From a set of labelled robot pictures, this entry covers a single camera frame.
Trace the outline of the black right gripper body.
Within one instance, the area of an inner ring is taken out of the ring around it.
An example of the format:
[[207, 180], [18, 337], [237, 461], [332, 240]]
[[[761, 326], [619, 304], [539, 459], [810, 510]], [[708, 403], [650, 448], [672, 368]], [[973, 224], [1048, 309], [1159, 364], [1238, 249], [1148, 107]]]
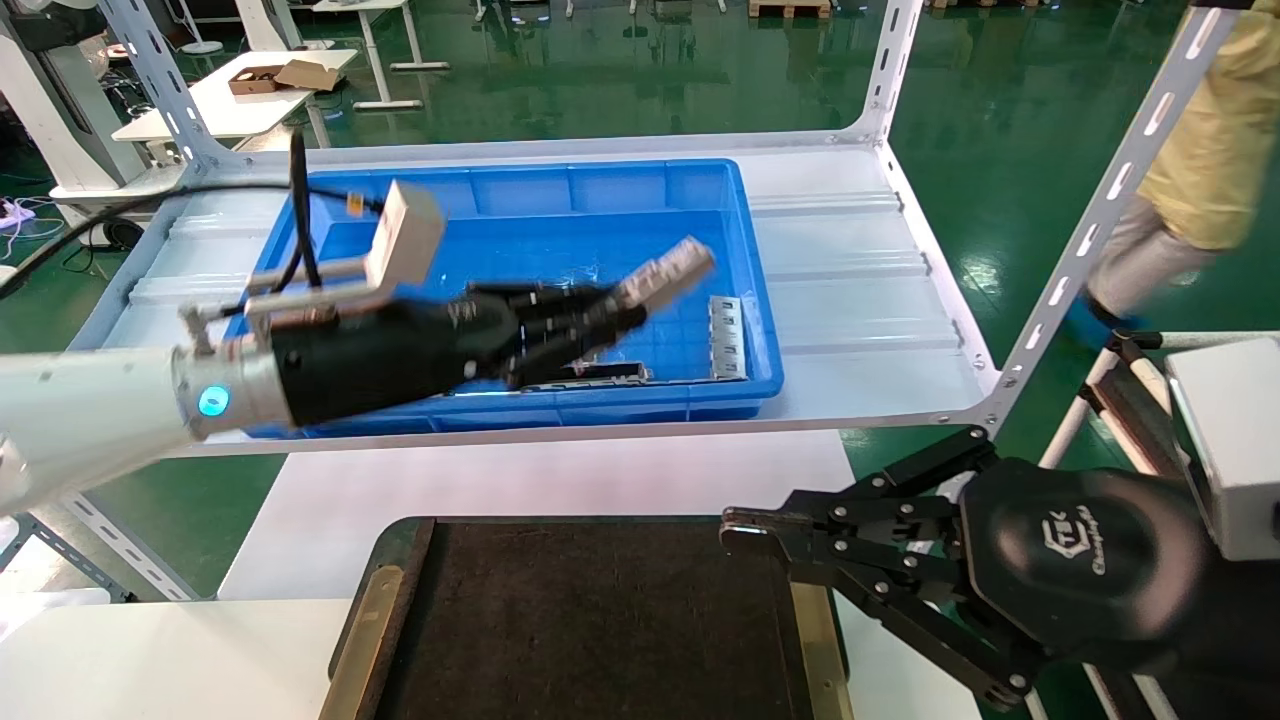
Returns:
[[1006, 457], [957, 506], [972, 588], [1050, 657], [1130, 673], [1178, 660], [1217, 556], [1183, 486]]

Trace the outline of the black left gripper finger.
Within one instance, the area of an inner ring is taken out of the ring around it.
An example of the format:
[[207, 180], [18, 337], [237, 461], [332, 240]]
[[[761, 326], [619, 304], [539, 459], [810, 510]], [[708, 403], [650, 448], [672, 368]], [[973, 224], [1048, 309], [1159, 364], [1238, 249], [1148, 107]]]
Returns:
[[627, 325], [612, 284], [471, 283], [470, 327]]
[[550, 331], [508, 360], [508, 387], [525, 389], [577, 378], [573, 364], [617, 345], [646, 319], [644, 307], [594, 307], [552, 319]]

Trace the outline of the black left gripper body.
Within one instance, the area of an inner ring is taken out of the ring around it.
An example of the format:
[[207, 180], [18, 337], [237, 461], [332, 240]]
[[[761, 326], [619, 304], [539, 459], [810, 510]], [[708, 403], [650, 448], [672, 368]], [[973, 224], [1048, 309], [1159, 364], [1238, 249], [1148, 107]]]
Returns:
[[493, 378], [518, 337], [506, 301], [465, 293], [447, 304], [393, 299], [329, 322], [276, 325], [271, 348], [289, 424], [312, 427]]

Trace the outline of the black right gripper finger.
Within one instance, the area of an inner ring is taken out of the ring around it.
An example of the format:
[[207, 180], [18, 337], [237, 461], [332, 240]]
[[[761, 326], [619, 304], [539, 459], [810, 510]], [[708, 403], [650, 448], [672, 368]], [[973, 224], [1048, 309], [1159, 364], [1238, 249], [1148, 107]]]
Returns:
[[1015, 708], [1032, 691], [1033, 666], [1019, 666], [1002, 656], [891, 579], [887, 571], [859, 562], [800, 562], [797, 579], [837, 591], [993, 708]]
[[818, 547], [845, 542], [873, 547], [957, 541], [957, 501], [941, 495], [948, 480], [997, 460], [987, 430], [969, 427], [837, 491], [795, 489], [778, 509], [726, 509], [721, 544], [728, 552], [768, 553], [810, 562]]

